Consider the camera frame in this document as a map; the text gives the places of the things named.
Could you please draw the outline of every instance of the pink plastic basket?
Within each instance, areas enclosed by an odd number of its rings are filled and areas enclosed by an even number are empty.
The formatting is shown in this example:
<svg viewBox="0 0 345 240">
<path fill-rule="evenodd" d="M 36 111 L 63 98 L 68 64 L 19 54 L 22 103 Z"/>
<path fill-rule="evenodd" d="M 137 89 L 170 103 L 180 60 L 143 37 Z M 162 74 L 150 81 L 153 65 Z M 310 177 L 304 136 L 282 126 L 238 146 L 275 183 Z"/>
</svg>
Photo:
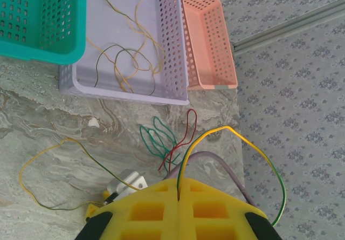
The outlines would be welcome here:
<svg viewBox="0 0 345 240">
<path fill-rule="evenodd" d="M 189 90 L 236 88 L 237 77 L 220 0 L 183 0 Z"/>
</svg>

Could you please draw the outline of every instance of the floor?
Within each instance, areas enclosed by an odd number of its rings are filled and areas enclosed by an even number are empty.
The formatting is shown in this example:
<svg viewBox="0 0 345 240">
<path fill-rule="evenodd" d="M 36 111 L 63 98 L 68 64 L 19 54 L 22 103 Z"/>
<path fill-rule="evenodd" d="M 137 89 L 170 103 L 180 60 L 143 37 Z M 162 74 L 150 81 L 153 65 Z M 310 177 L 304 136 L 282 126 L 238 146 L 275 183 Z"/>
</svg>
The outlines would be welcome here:
<svg viewBox="0 0 345 240">
<path fill-rule="evenodd" d="M 183 107 L 155 106 L 62 96 L 56 66 L 0 57 L 0 235 L 4 239 L 73 239 L 83 227 L 86 207 L 76 211 L 43 209 L 18 182 L 18 173 L 30 158 L 64 137 L 80 140 L 115 173 L 126 168 L 138 170 L 150 185 L 165 174 L 157 171 L 161 160 L 145 149 L 139 137 L 140 124 L 151 126 L 157 115 L 181 139 L 185 114 L 192 107 L 198 112 L 197 134 L 223 124 L 239 129 L 234 90 L 191 92 L 190 102 Z M 244 182 L 239 139 L 220 132 L 197 149 L 221 155 Z M 187 176 L 241 198 L 221 167 L 209 159 L 190 165 Z M 23 174 L 24 184 L 41 202 L 65 208 L 100 200 L 110 180 L 73 143 L 41 156 Z"/>
</svg>

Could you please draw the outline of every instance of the purple wire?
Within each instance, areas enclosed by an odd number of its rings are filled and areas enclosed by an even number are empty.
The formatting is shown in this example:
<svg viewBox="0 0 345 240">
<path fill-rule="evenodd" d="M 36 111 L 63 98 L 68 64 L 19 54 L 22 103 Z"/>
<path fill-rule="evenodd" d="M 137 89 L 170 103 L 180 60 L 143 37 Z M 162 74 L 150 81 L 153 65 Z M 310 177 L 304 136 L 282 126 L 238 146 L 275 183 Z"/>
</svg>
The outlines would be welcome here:
<svg viewBox="0 0 345 240">
<path fill-rule="evenodd" d="M 243 194 L 244 198 L 247 200 L 247 202 L 256 207 L 254 200 L 252 199 L 252 197 L 248 194 L 248 192 L 246 191 L 246 189 L 243 187 L 243 185 L 241 184 L 241 182 L 239 181 L 239 179 L 237 178 L 236 174 L 232 171 L 232 169 L 226 164 L 226 162 L 219 156 L 216 155 L 215 153 L 209 152 L 209 151 L 200 151 L 200 152 L 196 152 L 194 154 L 191 154 L 189 156 L 188 162 L 192 161 L 194 159 L 197 159 L 199 157 L 211 157 L 213 159 L 215 159 L 221 166 L 223 166 L 223 168 L 226 170 L 226 172 L 230 175 L 231 179 L 233 180 L 233 182 L 236 184 L 236 186 L 238 187 L 238 189 L 241 191 L 241 193 Z M 180 166 L 182 163 L 179 163 L 177 166 L 175 166 L 173 168 L 173 170 L 171 170 L 171 172 L 163 179 L 170 179 L 173 177 L 176 177 Z"/>
</svg>

